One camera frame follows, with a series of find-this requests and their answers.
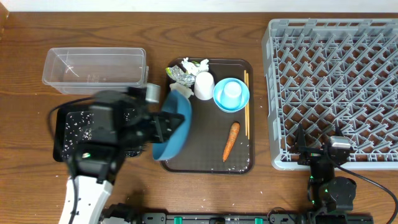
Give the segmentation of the dark blue plate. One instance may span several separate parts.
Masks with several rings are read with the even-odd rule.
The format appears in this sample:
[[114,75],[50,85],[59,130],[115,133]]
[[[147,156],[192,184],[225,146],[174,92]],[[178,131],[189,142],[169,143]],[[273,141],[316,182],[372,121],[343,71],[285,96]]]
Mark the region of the dark blue plate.
[[161,111],[182,114],[185,117],[185,121],[174,131],[168,141],[153,143],[152,155],[156,161],[169,160],[179,154],[187,140],[192,122],[191,103],[177,90],[169,92],[161,107]]

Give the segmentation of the pale pink cup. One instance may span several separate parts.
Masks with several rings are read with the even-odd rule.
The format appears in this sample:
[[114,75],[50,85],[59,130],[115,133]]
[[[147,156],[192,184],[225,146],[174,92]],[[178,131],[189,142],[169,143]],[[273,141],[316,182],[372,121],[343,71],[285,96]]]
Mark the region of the pale pink cup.
[[201,72],[196,76],[194,94],[200,100],[210,100],[213,97],[215,81],[209,72]]

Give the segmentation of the orange carrot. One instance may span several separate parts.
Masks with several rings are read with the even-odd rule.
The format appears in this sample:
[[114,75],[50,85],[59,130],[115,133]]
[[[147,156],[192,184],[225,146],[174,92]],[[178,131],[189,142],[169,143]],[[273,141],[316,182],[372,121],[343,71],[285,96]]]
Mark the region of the orange carrot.
[[228,157],[232,151],[232,148],[234,146],[234,143],[237,139],[237,136],[239,134],[239,130],[240,130],[240,124],[238,122],[234,122],[231,125],[231,128],[229,130],[228,139],[227,139],[226,145],[224,147],[223,157],[222,157],[223,162],[226,162],[226,160],[228,159]]

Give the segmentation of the light blue cup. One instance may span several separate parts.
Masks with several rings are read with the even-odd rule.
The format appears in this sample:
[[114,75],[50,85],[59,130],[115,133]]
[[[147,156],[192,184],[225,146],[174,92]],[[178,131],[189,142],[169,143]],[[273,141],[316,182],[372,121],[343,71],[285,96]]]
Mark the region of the light blue cup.
[[238,82],[226,83],[220,97],[220,103],[228,110],[234,110],[240,104],[242,88]]

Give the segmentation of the light blue bowl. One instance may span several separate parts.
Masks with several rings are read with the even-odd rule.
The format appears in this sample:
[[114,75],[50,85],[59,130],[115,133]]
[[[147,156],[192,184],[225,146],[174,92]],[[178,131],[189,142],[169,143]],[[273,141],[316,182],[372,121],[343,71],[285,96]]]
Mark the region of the light blue bowl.
[[[226,85],[226,83],[228,83],[230,81],[238,82],[242,88],[240,104],[234,110],[228,110],[227,108],[223,107],[223,105],[220,103],[220,97],[223,92],[223,88]],[[235,113],[235,112],[243,109],[246,106],[246,103],[248,102],[249,97],[250,97],[250,93],[248,92],[248,88],[245,86],[245,83],[237,78],[224,78],[215,85],[215,88],[213,90],[214,102],[216,103],[217,107],[221,111],[224,111],[226,113]]]

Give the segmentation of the white rice pile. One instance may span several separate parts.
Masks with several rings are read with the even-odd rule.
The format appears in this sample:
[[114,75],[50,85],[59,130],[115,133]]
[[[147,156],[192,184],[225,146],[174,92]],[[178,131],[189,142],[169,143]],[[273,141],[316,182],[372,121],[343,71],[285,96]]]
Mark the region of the white rice pile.
[[89,111],[66,113],[57,124],[58,136],[62,143],[62,159],[67,159],[79,142],[91,139],[93,125],[93,113]]

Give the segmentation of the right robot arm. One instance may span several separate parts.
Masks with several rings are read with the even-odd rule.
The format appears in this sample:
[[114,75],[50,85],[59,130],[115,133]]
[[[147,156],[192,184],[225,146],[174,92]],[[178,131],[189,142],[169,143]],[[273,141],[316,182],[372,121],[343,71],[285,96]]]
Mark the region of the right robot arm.
[[346,163],[352,150],[349,139],[340,131],[327,138],[321,147],[309,147],[300,124],[295,135],[294,152],[299,154],[297,164],[310,167],[308,199],[322,213],[351,211],[356,196],[356,182],[337,177],[335,169]]

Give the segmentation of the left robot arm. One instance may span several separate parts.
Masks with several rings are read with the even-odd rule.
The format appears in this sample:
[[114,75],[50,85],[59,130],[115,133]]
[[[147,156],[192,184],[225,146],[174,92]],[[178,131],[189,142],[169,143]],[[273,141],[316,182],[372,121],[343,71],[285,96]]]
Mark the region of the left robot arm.
[[141,96],[106,90],[91,97],[92,137],[77,144],[67,159],[70,173],[60,223],[98,223],[124,163],[124,151],[147,142],[179,141],[179,132],[190,125],[192,106],[172,90],[161,112],[150,113]]

